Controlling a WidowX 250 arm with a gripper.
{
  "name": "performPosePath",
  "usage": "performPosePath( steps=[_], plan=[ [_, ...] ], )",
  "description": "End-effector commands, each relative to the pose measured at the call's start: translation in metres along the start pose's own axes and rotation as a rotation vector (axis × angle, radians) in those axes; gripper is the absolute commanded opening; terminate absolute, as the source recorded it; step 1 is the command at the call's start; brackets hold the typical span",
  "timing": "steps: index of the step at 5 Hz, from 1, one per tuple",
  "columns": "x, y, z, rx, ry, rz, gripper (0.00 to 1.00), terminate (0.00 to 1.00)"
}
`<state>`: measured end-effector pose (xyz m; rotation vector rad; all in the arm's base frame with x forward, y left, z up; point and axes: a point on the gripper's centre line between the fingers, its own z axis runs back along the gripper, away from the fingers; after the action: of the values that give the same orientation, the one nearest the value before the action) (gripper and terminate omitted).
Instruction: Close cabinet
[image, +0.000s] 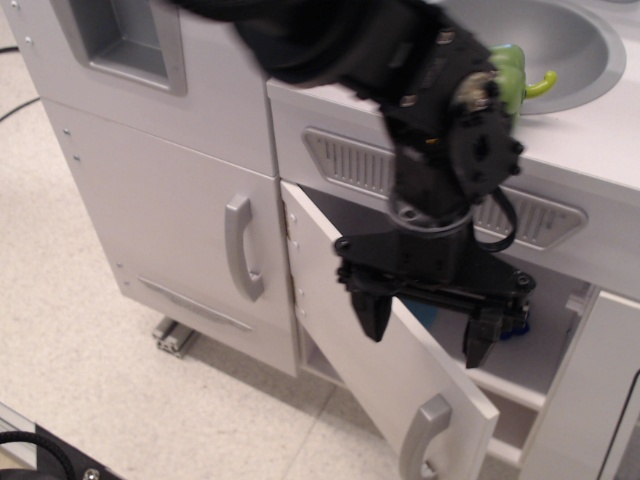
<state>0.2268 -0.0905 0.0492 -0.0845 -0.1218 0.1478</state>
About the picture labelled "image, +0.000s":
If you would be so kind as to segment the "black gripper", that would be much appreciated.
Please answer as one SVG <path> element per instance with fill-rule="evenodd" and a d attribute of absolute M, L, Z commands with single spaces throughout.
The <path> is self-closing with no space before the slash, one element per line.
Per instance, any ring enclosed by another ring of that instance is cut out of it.
<path fill-rule="evenodd" d="M 528 310 L 535 289 L 527 273 L 476 242 L 469 225 L 451 234 L 399 227 L 343 236 L 339 282 L 351 294 L 364 334 L 380 342 L 394 297 L 458 310 L 470 316 L 464 335 L 466 367 L 482 367 L 502 333 L 502 313 Z"/>

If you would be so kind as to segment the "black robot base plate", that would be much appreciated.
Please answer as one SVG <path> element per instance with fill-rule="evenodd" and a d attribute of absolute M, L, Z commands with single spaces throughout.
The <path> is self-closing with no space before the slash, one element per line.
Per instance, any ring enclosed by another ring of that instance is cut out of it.
<path fill-rule="evenodd" d="M 37 425 L 1 422 L 2 479 L 123 479 L 110 467 Z"/>

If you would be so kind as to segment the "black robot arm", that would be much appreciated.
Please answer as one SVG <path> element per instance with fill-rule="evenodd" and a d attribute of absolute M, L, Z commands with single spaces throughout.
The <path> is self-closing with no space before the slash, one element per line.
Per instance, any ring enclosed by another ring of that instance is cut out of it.
<path fill-rule="evenodd" d="M 490 51 L 423 1 L 187 1 L 231 23 L 261 69 L 299 87 L 340 84 L 375 102 L 394 146 L 386 231 L 339 238 L 337 275 L 364 333 L 380 341 L 407 297 L 466 312 L 466 364 L 527 325 L 534 280 L 498 258 L 513 242 L 479 241 L 473 209 L 520 171 L 500 71 Z"/>

